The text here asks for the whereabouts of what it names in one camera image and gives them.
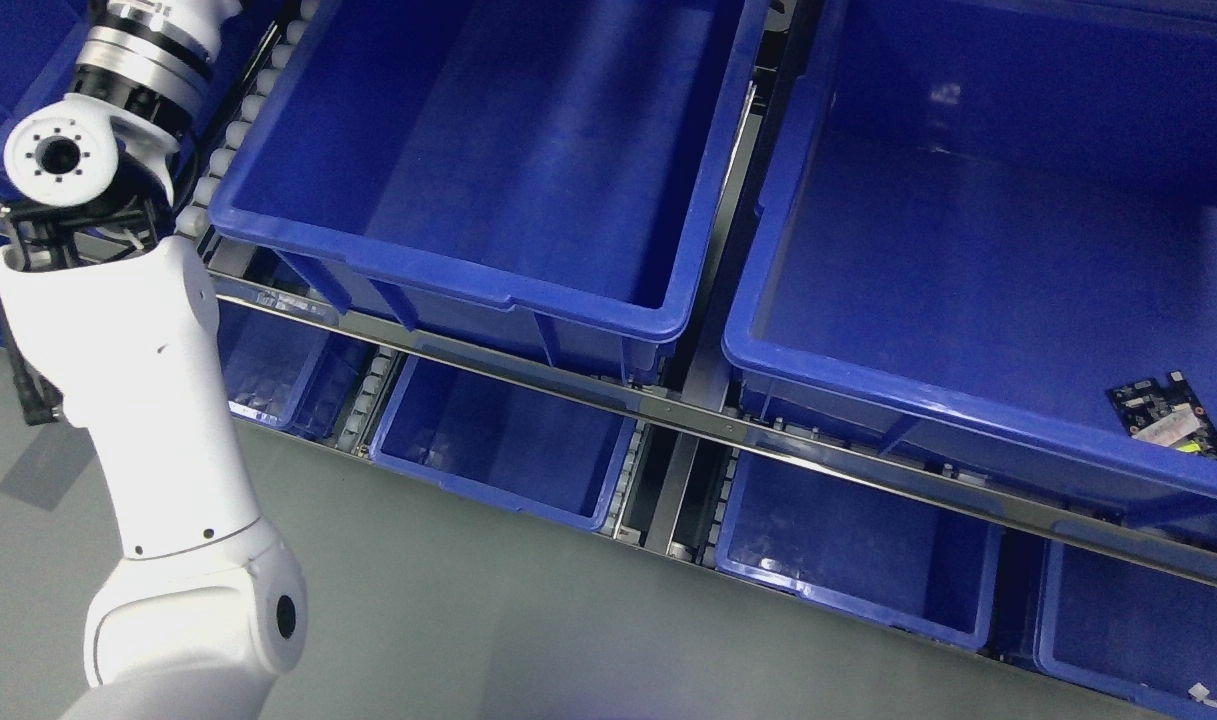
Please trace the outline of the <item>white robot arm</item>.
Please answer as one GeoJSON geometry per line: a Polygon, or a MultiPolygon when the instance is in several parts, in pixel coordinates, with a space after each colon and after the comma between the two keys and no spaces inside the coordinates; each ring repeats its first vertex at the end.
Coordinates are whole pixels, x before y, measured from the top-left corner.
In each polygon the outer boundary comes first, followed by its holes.
{"type": "Polygon", "coordinates": [[[122,541],[69,719],[256,719],[305,649],[301,562],[247,473],[170,161],[243,1],[92,4],[65,96],[2,150],[2,330],[30,424],[90,433],[122,541]]]}

